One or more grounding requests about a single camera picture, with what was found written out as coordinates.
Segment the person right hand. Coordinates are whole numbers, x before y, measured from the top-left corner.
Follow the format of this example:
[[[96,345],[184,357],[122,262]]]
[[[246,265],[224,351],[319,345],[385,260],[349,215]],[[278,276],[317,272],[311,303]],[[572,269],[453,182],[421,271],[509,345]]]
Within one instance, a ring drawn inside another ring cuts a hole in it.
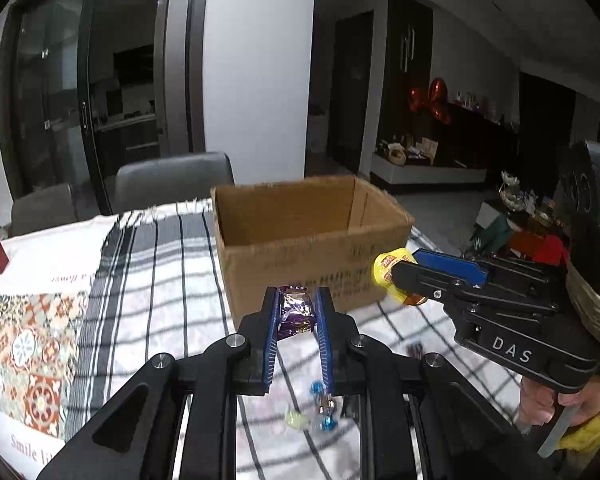
[[[578,393],[557,393],[527,377],[522,378],[518,420],[524,425],[543,426],[550,422],[556,408],[577,406],[572,426],[580,426],[600,414],[600,376],[593,377]]]

